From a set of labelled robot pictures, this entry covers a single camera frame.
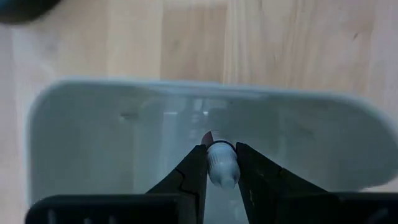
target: clear plastic container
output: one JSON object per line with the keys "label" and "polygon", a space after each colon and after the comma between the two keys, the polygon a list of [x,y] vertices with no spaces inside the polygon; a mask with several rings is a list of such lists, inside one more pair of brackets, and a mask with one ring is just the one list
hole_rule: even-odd
{"label": "clear plastic container", "polygon": [[[385,184],[396,135],[341,95],[209,83],[63,81],[34,103],[27,126],[29,203],[55,194],[142,194],[217,129],[332,191]],[[245,223],[238,186],[208,181],[205,222]]]}

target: white bottle cap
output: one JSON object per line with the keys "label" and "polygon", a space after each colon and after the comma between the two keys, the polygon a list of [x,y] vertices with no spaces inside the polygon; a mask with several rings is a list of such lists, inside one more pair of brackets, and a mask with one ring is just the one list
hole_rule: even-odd
{"label": "white bottle cap", "polygon": [[222,189],[233,189],[241,172],[234,149],[225,142],[211,145],[207,150],[208,173],[211,182]]}

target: clamp jaw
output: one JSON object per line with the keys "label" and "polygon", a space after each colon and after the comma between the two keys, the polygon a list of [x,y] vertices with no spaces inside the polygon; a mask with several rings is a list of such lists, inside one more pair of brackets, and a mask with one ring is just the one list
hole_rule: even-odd
{"label": "clamp jaw", "polygon": [[[238,182],[250,224],[398,223],[398,194],[329,193],[238,142]],[[64,195],[33,205],[25,223],[203,223],[207,147],[144,195]]]}

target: dark object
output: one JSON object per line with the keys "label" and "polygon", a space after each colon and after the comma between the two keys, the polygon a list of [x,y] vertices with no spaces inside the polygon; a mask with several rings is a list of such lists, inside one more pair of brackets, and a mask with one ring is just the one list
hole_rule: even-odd
{"label": "dark object", "polygon": [[0,0],[0,22],[20,23],[38,18],[60,0]]}
{"label": "dark object", "polygon": [[[239,188],[250,223],[398,223],[398,194],[329,193],[236,144]],[[206,146],[196,146],[145,195],[54,196],[25,223],[203,223]]]}

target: wooden floor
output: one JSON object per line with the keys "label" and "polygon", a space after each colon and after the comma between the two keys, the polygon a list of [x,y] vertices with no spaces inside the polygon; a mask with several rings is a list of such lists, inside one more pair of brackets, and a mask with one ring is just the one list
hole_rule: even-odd
{"label": "wooden floor", "polygon": [[74,75],[201,80],[363,96],[398,120],[398,1],[64,0],[0,26],[0,222],[22,223],[23,126]]}

